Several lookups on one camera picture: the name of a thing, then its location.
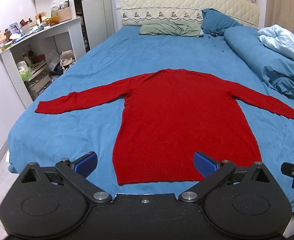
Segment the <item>framed photo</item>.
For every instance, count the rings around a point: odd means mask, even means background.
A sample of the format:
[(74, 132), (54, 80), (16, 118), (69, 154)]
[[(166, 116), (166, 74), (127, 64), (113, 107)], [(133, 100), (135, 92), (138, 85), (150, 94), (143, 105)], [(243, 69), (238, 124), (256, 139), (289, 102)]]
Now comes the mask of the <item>framed photo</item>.
[(9, 25), (11, 34), (20, 34), (20, 27), (17, 22)]

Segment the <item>orange plush on desk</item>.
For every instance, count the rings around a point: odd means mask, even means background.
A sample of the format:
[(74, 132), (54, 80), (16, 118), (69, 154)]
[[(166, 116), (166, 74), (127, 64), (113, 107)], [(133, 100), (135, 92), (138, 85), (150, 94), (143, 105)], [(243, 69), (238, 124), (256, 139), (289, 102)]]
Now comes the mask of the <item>orange plush on desk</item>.
[(51, 18), (48, 18), (47, 20), (45, 20), (45, 23), (47, 23), (50, 26), (59, 24), (59, 17), (56, 16), (52, 16)]

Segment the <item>light blue blanket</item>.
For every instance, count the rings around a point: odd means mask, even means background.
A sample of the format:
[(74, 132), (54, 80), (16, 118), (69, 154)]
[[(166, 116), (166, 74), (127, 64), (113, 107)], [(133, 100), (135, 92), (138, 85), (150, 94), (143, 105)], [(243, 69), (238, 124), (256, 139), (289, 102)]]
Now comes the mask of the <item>light blue blanket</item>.
[(294, 61), (294, 34), (275, 24), (259, 29), (258, 38), (267, 48)]

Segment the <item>woven basket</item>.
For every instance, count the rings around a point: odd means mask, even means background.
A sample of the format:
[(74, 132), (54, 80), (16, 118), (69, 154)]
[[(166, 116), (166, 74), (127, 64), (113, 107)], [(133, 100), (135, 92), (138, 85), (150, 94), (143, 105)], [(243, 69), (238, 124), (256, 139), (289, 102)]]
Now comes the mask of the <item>woven basket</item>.
[(60, 22), (64, 22), (64, 21), (72, 19), (70, 7), (58, 9), (57, 14), (58, 14), (58, 18)]

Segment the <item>dark blue pillow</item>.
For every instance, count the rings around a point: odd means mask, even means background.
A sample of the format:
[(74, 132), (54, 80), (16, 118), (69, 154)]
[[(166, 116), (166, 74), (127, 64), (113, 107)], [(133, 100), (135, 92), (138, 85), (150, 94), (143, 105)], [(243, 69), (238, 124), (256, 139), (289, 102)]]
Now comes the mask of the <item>dark blue pillow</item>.
[(214, 36), (223, 36), (227, 29), (242, 26), (230, 16), (211, 8), (203, 9), (202, 17), (203, 32)]

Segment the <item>green pillow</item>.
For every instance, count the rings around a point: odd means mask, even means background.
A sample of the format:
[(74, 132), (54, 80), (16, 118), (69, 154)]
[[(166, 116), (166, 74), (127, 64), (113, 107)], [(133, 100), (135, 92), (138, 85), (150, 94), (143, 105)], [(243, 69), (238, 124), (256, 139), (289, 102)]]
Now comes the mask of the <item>green pillow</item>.
[(202, 37), (201, 25), (185, 20), (152, 20), (142, 24), (140, 35), (170, 35), (185, 37)]

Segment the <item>white grey wardrobe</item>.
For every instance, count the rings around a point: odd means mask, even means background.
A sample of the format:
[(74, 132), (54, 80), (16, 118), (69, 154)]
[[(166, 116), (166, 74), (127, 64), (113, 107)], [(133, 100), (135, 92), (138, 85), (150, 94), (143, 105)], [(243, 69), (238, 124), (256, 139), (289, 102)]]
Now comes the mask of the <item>white grey wardrobe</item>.
[(76, 15), (82, 18), (86, 44), (92, 49), (114, 34), (111, 0), (74, 0)]

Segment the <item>blue rolled duvet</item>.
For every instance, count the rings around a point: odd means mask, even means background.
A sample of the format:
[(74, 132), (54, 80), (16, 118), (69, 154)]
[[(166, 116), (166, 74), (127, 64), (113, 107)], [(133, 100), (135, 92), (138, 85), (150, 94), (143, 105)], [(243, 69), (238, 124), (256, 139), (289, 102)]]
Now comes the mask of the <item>blue rolled duvet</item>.
[(257, 29), (232, 27), (224, 40), (268, 87), (294, 100), (294, 61), (263, 45)]

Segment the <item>green tissue pack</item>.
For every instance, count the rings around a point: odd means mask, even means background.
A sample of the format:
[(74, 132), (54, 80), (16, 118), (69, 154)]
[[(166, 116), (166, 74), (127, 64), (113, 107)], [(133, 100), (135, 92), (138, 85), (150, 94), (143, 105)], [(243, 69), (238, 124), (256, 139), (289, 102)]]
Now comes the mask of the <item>green tissue pack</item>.
[(29, 68), (21, 68), (19, 70), (19, 74), (23, 81), (29, 81), (31, 79), (31, 72)]

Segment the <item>cream quilted headboard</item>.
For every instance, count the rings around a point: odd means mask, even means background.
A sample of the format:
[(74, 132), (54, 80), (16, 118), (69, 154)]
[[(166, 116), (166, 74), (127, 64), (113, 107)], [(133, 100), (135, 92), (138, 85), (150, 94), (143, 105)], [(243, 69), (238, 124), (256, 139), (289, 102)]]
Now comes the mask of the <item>cream quilted headboard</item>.
[(166, 19), (202, 24), (204, 9), (215, 9), (244, 26), (259, 25), (259, 7), (246, 0), (121, 0), (120, 9), (123, 26)]

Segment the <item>red knit sweater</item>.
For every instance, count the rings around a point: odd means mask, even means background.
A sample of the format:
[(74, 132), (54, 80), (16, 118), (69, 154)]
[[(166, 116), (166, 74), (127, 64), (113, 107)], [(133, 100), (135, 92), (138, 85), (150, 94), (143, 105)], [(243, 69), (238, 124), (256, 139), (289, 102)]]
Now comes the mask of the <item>red knit sweater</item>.
[(203, 179), (196, 151), (239, 166), (261, 160), (242, 101), (294, 120), (282, 101), (211, 74), (163, 69), (41, 101), (37, 113), (61, 114), (124, 99), (112, 153), (119, 185)]

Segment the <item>white desk shelf unit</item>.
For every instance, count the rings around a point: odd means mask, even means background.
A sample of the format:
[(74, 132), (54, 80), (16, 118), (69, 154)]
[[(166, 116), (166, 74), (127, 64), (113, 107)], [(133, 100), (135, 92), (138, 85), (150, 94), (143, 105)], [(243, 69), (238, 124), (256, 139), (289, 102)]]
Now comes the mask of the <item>white desk shelf unit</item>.
[(22, 53), (26, 51), (26, 48), (30, 48), (36, 55), (44, 54), (45, 59), (48, 60), (49, 53), (52, 50), (58, 50), (55, 36), (65, 33), (68, 34), (69, 39), (67, 44), (71, 47), (75, 59), (78, 61), (86, 53), (79, 17), (72, 18), (71, 20), (64, 21), (29, 35), (0, 52), (0, 58), (2, 59), (5, 69), (10, 77), (12, 85), (25, 108), (29, 107), (31, 103), (33, 103), (33, 100), (18, 72), (18, 58), (22, 56)]

